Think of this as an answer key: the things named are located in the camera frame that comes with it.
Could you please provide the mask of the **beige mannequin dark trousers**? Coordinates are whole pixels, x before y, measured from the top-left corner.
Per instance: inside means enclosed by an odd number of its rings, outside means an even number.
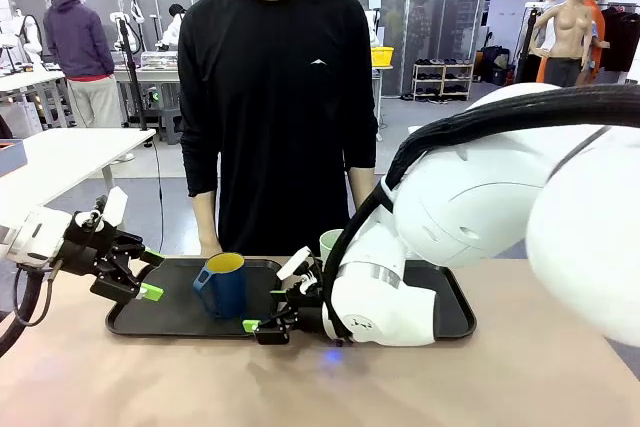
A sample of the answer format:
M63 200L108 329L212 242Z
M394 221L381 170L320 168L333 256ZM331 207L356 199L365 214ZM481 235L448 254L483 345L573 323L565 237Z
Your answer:
M537 37L553 21L554 44L550 50L537 47ZM546 10L536 21L529 43L532 53L546 58L544 82L573 87L587 63L592 39L592 9L586 0L565 0Z

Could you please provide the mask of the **black plastic tray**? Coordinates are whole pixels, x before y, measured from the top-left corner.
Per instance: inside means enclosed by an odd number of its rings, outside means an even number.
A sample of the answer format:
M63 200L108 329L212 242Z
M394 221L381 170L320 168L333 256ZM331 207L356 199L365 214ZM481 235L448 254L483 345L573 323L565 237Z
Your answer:
M143 268L138 278L164 290L158 301L135 300L116 304L107 314L107 329L116 335L152 338L235 339L250 336L238 318L216 319L206 312L193 289L193 281L205 260L196 257L167 257L157 267ZM281 288L276 272L281 265L270 259L245 260L247 270L248 320L266 320L276 312L270 292Z
M453 272L447 267L432 265L423 260L407 260L404 282L412 287L431 289L436 292L434 313L434 338L458 340L470 336L477 325L475 314L462 292ZM330 321L323 320L323 338L333 337Z

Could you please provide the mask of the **white background desk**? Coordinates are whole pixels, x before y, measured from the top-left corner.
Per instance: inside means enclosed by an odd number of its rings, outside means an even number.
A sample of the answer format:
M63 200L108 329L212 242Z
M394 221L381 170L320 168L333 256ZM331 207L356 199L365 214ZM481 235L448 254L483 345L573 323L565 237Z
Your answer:
M36 107L44 118L45 129L66 128L73 120L66 79L61 71L36 70L0 76L0 102L26 101L36 97Z

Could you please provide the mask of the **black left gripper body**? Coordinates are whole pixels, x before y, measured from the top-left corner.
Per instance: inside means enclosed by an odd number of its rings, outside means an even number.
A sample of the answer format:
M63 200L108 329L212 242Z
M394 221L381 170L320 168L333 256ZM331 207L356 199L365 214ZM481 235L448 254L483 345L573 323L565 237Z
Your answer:
M115 276L117 263L112 252L119 229L94 220L89 212L76 211L62 243L62 271L77 276Z

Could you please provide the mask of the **rack of black clothes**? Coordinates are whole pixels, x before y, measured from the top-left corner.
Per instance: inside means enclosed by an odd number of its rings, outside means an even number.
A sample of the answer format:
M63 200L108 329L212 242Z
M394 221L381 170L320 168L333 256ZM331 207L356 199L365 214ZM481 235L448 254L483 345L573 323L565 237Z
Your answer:
M609 6L602 11L605 20L605 41L600 66L610 72L628 72L640 41L640 13Z

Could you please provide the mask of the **grey box orange inside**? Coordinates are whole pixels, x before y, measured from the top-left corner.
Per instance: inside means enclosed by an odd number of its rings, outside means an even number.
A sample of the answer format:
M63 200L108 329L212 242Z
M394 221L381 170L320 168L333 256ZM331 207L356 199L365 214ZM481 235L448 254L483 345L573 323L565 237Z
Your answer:
M24 143L20 139L0 139L0 178L28 163Z

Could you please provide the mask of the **black tripod stand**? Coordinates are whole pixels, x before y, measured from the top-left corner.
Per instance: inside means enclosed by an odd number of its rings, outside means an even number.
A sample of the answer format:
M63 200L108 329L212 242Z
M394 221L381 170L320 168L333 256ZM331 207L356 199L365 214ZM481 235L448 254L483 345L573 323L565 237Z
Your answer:
M146 117L143 112L142 97L139 88L139 82L136 74L136 65L129 42L128 23L126 22L126 15L122 12L116 12L115 23L118 26L120 32L120 50L125 54L126 70L130 77L130 87L132 92L133 103L139 120L140 128L143 131L148 129Z

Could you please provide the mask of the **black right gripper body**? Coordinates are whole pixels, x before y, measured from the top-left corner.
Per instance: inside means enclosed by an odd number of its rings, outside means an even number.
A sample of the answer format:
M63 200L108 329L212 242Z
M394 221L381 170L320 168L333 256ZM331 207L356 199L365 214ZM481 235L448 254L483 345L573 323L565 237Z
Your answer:
M293 325L293 330L306 333L325 332L321 288L311 286L302 293L300 286L294 285L286 291L286 297L285 319Z

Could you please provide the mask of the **pale green plastic cup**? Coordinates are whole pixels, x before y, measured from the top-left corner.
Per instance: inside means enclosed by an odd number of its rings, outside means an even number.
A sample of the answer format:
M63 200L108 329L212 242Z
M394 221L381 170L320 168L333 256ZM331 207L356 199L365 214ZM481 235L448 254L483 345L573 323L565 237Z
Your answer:
M324 232L319 238L320 258L323 263L326 263L329 255L335 246L337 240L342 234L342 229L332 229Z

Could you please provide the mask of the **person's left forearm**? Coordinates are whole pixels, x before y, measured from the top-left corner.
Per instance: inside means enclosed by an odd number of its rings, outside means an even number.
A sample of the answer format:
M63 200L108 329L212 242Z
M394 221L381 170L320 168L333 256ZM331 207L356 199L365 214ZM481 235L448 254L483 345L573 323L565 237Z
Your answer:
M348 173L349 186L352 193L355 211L358 211L364 201L373 192L376 186L375 171L373 168L350 168Z

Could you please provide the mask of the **mannequin in orange garment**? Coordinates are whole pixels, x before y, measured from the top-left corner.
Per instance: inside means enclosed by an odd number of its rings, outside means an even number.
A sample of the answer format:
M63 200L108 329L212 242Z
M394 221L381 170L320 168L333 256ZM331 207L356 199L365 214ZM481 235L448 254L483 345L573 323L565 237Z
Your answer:
M610 43L605 40L605 19L598 6L598 1L585 1L585 4L590 7L592 12L592 40L589 60L579 76L578 85L590 84L595 79L600 70L602 53L605 49L610 48Z

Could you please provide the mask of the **white side table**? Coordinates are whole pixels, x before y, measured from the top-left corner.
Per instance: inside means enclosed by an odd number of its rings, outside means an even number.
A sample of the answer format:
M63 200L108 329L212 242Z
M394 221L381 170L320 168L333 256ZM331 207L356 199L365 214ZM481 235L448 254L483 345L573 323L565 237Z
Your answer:
M0 177L0 213L45 205L96 172L113 188L111 163L154 135L153 129L74 127L25 139L27 164Z

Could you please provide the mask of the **blue mug yellow inside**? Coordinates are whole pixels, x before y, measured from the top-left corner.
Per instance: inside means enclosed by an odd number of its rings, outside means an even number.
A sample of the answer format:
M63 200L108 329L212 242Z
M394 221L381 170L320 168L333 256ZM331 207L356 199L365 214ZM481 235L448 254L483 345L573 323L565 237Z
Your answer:
M193 290L215 319L242 317L247 310L245 259L220 253L207 259L193 281Z

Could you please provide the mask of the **white shoe rack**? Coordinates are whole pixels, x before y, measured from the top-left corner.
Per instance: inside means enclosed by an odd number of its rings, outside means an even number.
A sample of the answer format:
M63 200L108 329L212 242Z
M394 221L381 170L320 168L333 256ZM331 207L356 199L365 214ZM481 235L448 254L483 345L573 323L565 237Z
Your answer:
M412 68L411 97L414 101L467 100L473 71L470 60L418 59Z

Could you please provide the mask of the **person's right forearm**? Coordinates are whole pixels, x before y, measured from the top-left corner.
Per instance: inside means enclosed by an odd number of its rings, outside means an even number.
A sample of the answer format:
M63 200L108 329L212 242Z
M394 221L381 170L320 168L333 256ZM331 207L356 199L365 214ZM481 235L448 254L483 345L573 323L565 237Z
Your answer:
M209 191L197 194L192 198L192 207L197 224L199 243L213 240L219 242L215 220L216 192Z

